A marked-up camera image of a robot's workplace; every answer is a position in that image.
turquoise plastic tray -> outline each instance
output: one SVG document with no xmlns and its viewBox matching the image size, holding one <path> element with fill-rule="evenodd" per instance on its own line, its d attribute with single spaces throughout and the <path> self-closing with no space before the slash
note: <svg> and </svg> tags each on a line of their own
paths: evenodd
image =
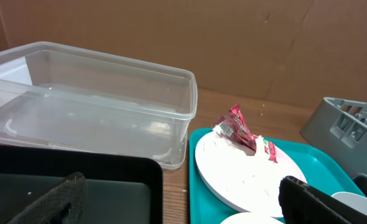
<svg viewBox="0 0 367 224">
<path fill-rule="evenodd" d="M 191 224 L 215 224 L 237 213 L 207 188 L 200 177 L 195 161 L 197 142 L 210 128 L 194 131 L 189 139 L 189 199 Z M 332 195 L 335 192 L 353 192 L 365 196 L 344 170 L 328 155 L 301 143 L 269 139 L 295 161 L 308 184 Z"/>
</svg>

clear plastic container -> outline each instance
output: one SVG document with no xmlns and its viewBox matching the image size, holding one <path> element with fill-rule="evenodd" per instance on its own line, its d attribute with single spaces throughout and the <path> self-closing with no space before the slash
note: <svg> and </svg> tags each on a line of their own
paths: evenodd
<svg viewBox="0 0 367 224">
<path fill-rule="evenodd" d="M 153 158 L 176 169 L 193 73 L 49 42 L 0 52 L 0 143 Z"/>
</svg>

red candy wrapper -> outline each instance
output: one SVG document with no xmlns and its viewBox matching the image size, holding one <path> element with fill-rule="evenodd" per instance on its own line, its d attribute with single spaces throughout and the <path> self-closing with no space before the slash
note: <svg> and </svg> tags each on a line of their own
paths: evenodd
<svg viewBox="0 0 367 224">
<path fill-rule="evenodd" d="M 258 136 L 251 134 L 244 117 L 240 112 L 240 105 L 234 105 L 228 115 L 222 116 L 215 126 L 219 126 L 220 134 L 228 138 L 231 141 L 248 146 L 250 149 L 257 151 L 256 139 Z M 269 160 L 276 161 L 276 149 L 275 144 L 264 139 L 265 152 L 269 154 Z"/>
</svg>

wooden table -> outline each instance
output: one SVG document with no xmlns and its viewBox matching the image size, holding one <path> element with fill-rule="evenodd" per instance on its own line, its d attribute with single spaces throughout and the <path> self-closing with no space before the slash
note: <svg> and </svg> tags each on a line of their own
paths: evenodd
<svg viewBox="0 0 367 224">
<path fill-rule="evenodd" d="M 198 90 L 197 113 L 189 125 L 188 135 L 198 128 L 211 127 L 235 104 L 241 106 L 246 124 L 252 133 L 307 143 L 299 131 L 312 114 L 312 109 L 202 89 Z M 164 223 L 189 223 L 187 158 L 188 149 L 181 168 L 164 170 Z"/>
</svg>

cardboard wall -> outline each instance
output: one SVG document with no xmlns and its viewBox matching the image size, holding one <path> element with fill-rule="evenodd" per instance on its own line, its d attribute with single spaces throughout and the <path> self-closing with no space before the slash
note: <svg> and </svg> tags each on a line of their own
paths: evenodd
<svg viewBox="0 0 367 224">
<path fill-rule="evenodd" d="M 223 93 L 367 101 L 367 0 L 0 0 L 0 26 L 4 49 L 46 40 L 184 68 Z"/>
</svg>

